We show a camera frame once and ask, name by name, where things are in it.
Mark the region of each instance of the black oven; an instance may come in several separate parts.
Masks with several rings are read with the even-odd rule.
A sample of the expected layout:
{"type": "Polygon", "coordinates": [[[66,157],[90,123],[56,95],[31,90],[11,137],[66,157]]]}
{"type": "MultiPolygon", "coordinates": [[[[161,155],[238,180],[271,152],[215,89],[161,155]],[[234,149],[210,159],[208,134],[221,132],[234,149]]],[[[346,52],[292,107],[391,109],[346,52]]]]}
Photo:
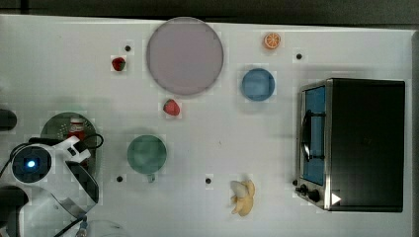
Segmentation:
{"type": "Polygon", "coordinates": [[[301,88],[295,192],[326,210],[401,212],[404,101],[403,81],[301,88]]]}

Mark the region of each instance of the oven window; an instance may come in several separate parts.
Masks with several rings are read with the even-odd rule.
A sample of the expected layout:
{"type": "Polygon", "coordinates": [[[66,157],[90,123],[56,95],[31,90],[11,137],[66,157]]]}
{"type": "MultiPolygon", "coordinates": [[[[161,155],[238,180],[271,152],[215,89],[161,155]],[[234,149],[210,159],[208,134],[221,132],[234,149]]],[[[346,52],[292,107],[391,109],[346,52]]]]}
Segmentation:
{"type": "Polygon", "coordinates": [[[323,186],[324,179],[324,119],[326,112],[326,90],[318,87],[305,91],[304,114],[310,114],[310,142],[308,159],[302,157],[302,177],[323,186]]]}

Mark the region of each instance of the strawberry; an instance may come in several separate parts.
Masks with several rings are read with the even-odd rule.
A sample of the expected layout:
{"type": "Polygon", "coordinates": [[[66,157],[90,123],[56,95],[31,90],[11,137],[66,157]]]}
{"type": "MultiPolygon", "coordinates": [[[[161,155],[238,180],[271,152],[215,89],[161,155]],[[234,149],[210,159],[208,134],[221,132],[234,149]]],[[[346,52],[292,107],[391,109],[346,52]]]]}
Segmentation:
{"type": "Polygon", "coordinates": [[[112,60],[112,66],[116,71],[122,71],[126,67],[126,60],[123,57],[117,57],[112,60]]]}
{"type": "Polygon", "coordinates": [[[164,104],[163,111],[170,116],[178,116],[181,112],[181,109],[174,100],[170,99],[164,104]]]}

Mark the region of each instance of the oven knob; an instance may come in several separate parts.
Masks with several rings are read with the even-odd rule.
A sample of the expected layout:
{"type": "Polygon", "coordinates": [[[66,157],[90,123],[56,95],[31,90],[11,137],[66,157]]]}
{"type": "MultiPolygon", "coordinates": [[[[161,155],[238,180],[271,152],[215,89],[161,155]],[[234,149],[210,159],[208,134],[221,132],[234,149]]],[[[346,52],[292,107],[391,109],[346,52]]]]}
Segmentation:
{"type": "Polygon", "coordinates": [[[300,194],[302,194],[303,196],[305,196],[308,192],[308,188],[306,185],[301,185],[299,188],[295,188],[295,190],[299,192],[300,194]]]}
{"type": "Polygon", "coordinates": [[[314,202],[320,201],[320,193],[318,192],[318,190],[310,191],[307,194],[308,194],[308,198],[310,198],[312,201],[314,202]]]}

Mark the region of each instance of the bowl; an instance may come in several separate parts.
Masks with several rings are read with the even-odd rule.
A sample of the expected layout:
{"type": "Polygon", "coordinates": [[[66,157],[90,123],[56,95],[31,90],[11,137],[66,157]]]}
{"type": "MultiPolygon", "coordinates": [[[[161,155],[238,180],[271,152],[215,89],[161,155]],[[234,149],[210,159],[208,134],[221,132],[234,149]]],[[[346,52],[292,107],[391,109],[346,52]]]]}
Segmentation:
{"type": "Polygon", "coordinates": [[[248,71],[241,82],[243,95],[252,101],[265,101],[274,94],[275,79],[272,74],[262,68],[248,71]]]}

